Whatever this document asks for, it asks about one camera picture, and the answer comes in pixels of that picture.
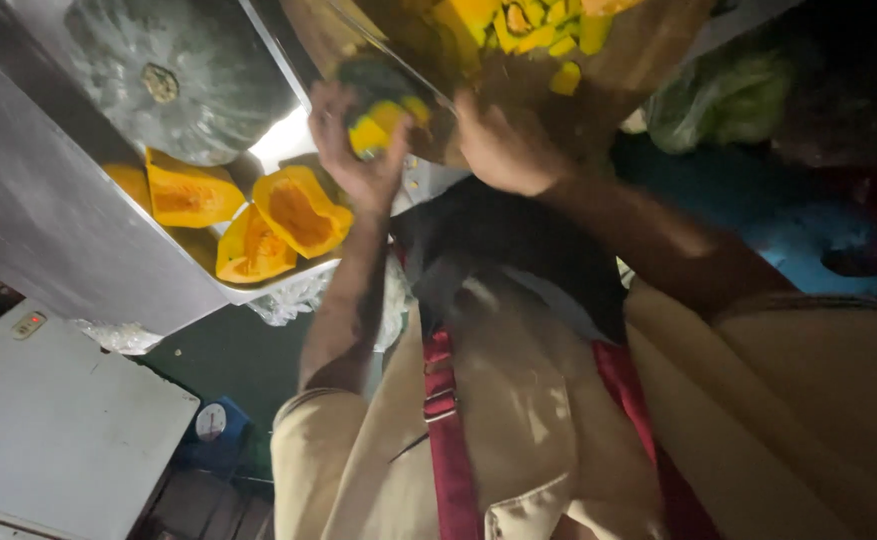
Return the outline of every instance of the sleeve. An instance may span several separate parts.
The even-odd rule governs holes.
[[[278,411],[271,437],[276,540],[321,538],[367,407],[357,394],[316,388]]]
[[[655,436],[725,536],[877,537],[876,300],[768,295],[706,322],[639,283],[625,314]]]

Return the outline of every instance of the pumpkin stem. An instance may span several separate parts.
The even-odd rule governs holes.
[[[158,103],[168,103],[178,97],[178,80],[168,69],[147,63],[142,69],[142,82]]]

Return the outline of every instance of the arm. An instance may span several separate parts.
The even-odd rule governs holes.
[[[352,198],[355,222],[305,337],[301,390],[340,388],[360,394],[382,322],[388,216],[402,178],[411,122],[400,122],[386,152],[362,161],[352,152],[342,119],[353,99],[337,82],[319,83],[312,90],[312,137],[322,166]]]
[[[794,288],[730,232],[703,226],[647,194],[584,178],[534,122],[516,129],[502,111],[480,113],[456,96],[461,150],[493,188],[537,197],[574,220],[649,285],[708,318],[744,297]]]

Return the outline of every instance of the red strap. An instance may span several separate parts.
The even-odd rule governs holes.
[[[608,394],[635,425],[638,438],[655,465],[665,507],[665,525],[672,538],[720,539],[719,531],[692,491],[692,486],[688,485],[662,447],[655,444],[645,394],[631,354],[624,347],[603,341],[592,342],[592,354]]]
[[[441,540],[480,540],[484,524],[475,497],[465,430],[458,414],[452,341],[443,328],[424,340],[425,403]]]

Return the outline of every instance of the beige shirt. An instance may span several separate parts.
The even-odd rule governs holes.
[[[656,476],[588,343],[530,293],[485,283],[450,325],[489,539],[655,538]],[[877,303],[758,299],[708,325],[641,284],[628,337],[655,435],[720,532],[877,536]],[[437,538],[417,309],[371,403],[317,389],[275,419],[275,533]]]

